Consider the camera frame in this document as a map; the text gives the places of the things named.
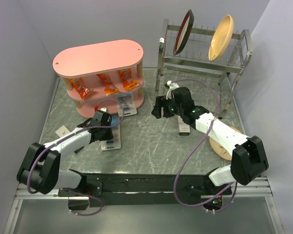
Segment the metal dish rack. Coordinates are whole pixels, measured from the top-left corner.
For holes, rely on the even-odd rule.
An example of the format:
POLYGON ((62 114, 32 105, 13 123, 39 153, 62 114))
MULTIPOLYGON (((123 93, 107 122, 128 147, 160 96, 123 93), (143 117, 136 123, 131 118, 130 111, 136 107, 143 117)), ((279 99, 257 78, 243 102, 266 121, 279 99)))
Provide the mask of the metal dish rack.
POLYGON ((223 85, 224 79, 235 75, 233 82, 229 84, 227 100, 220 103, 219 117, 224 116, 233 102, 236 86, 253 54, 250 30, 234 33, 224 54, 211 61, 208 51, 215 29, 194 26, 183 51, 174 55, 173 47, 179 29, 179 25, 164 20, 159 39, 155 96, 159 95, 161 77, 165 70, 215 78, 219 86, 223 85))

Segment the beige flat plate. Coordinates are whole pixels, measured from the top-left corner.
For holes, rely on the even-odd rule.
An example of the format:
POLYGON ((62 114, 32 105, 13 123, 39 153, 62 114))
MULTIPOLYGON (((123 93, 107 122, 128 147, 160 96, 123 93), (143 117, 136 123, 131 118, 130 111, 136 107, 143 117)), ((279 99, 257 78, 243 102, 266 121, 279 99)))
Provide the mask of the beige flat plate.
MULTIPOLYGON (((216 154, 218 154, 221 158, 228 160, 228 161, 231 161, 232 160, 232 150, 228 151, 222 144, 220 144, 218 141, 216 141, 214 139, 214 137, 216 136, 214 128, 215 127, 213 127, 211 132, 209 133, 210 146, 212 147, 214 152, 216 154)), ((231 132, 238 133, 238 135, 243 135, 243 133, 240 130, 236 129, 233 126, 227 126, 227 125, 220 127, 221 133, 224 133, 224 130, 228 130, 229 128, 231 129, 231 132)))

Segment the dark red plate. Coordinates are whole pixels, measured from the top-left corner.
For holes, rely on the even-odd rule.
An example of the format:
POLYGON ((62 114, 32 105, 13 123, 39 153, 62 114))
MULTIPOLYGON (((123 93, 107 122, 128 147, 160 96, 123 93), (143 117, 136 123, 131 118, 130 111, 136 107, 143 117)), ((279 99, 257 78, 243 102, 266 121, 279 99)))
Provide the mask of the dark red plate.
POLYGON ((186 13, 183 22, 179 28, 174 49, 173 49, 173 55, 178 55, 180 54, 184 47, 186 46, 186 43, 188 41, 188 38, 191 34, 191 30, 193 27, 193 22, 194 22, 194 14, 191 9, 188 10, 186 13))

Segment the orange razor pack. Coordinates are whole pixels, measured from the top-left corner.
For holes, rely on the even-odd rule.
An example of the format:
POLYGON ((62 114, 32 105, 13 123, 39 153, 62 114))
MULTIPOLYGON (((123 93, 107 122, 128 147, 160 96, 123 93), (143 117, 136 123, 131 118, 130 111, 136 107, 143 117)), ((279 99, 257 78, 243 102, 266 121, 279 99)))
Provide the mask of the orange razor pack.
POLYGON ((70 78, 69 81, 70 81, 71 85, 73 86, 73 88, 80 95, 80 98, 82 100, 88 98, 88 96, 94 92, 93 89, 90 89, 86 86, 84 79, 82 77, 70 78))
POLYGON ((118 75, 126 91, 131 91, 139 86, 138 81, 133 78, 130 68, 118 70, 118 75))
POLYGON ((113 84, 108 73, 100 73, 100 74, 97 74, 97 76, 101 80, 101 82, 105 85, 104 91, 107 96, 119 92, 119 89, 113 84))

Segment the yellow plate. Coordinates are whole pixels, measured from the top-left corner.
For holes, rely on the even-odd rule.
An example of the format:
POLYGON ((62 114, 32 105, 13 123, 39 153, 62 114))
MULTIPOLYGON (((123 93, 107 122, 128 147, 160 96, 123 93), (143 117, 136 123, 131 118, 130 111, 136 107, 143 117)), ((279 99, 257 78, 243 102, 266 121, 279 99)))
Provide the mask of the yellow plate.
POLYGON ((226 51, 234 29, 234 20, 231 15, 226 15, 218 24, 212 37, 208 58, 210 61, 217 60, 226 51))

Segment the pink three-tier shelf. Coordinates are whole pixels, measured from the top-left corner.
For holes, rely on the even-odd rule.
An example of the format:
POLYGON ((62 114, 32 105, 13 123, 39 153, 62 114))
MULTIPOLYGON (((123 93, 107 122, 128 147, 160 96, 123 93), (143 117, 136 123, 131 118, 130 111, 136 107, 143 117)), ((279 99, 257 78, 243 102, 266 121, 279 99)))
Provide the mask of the pink three-tier shelf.
POLYGON ((118 113, 117 96, 131 93, 136 109, 144 102, 143 92, 143 55, 142 46, 132 40, 121 39, 65 49, 58 53, 53 60, 53 69, 66 86, 67 94, 75 102, 76 110, 84 117, 94 115, 95 107, 106 107, 111 114, 118 113), (130 68, 133 78, 139 86, 126 91, 118 75, 118 70, 130 68), (113 84, 119 89, 118 93, 105 94, 105 85, 97 74, 108 73, 113 84), (82 100, 71 85, 70 78, 84 79, 86 86, 94 92, 82 100))

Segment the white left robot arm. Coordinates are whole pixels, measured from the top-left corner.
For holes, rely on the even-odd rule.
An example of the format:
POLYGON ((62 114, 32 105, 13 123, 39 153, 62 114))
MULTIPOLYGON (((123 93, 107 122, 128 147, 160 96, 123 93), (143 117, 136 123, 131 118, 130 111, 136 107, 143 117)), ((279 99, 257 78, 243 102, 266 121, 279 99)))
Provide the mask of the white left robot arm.
POLYGON ((47 194, 63 188, 77 196, 83 195, 87 190, 86 176, 74 170, 60 170, 61 159, 92 142, 112 139, 111 121, 111 114, 97 110, 71 133, 49 143, 31 144, 17 173, 17 181, 27 185, 32 194, 47 194))

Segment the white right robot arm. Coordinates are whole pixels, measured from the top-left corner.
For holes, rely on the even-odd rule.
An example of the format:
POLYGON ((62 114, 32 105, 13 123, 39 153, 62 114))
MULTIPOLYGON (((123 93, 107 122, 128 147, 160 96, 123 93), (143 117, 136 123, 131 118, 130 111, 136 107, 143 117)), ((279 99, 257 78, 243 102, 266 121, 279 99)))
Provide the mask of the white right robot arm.
POLYGON ((207 134, 231 156, 231 164, 212 171, 204 189, 215 194, 221 185, 238 182, 248 185, 269 168, 262 140, 249 137, 227 126, 203 106, 195 105, 190 90, 174 88, 166 96, 157 96, 152 115, 156 118, 180 116, 193 129, 207 134))

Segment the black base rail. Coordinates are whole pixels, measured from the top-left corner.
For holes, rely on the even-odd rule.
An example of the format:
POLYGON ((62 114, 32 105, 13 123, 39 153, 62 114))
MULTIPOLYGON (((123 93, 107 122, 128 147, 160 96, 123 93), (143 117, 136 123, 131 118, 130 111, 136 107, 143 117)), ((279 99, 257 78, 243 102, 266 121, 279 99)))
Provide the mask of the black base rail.
POLYGON ((84 174, 61 171, 55 185, 68 197, 69 209, 117 205, 207 205, 219 209, 223 195, 233 195, 233 182, 215 186, 208 175, 84 174))

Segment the white black slim box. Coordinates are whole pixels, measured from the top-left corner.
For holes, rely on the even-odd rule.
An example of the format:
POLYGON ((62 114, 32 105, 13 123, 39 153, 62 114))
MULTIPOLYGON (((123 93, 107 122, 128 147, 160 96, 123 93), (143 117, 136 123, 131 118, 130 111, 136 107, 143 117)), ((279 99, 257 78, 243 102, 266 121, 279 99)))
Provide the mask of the white black slim box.
MULTIPOLYGON (((63 125, 63 126, 61 126, 59 129, 57 129, 57 130, 55 131, 55 133, 56 133, 56 135, 57 135, 58 137, 63 137, 63 136, 65 136, 65 135, 70 134, 70 131, 69 131, 69 130, 63 125)), ((74 153, 77 154, 77 153, 80 152, 83 148, 84 148, 84 146, 81 146, 81 147, 75 149, 75 150, 74 150, 74 153)))
POLYGON ((190 135, 190 126, 185 124, 181 117, 178 117, 178 126, 179 126, 179 135, 180 136, 189 136, 190 135))

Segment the blue boxed razor pack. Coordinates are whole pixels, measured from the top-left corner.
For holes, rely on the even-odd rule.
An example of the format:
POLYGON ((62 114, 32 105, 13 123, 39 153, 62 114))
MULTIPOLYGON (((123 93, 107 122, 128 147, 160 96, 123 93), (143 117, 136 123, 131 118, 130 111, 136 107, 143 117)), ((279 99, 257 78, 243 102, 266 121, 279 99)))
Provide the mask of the blue boxed razor pack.
POLYGON ((119 117, 137 114, 135 101, 131 93, 118 95, 117 101, 119 102, 117 106, 119 117))
POLYGON ((102 151, 121 149, 121 130, 120 130, 119 121, 120 121, 119 117, 111 118, 111 124, 112 125, 117 124, 117 126, 111 128, 113 138, 110 140, 101 142, 102 151))

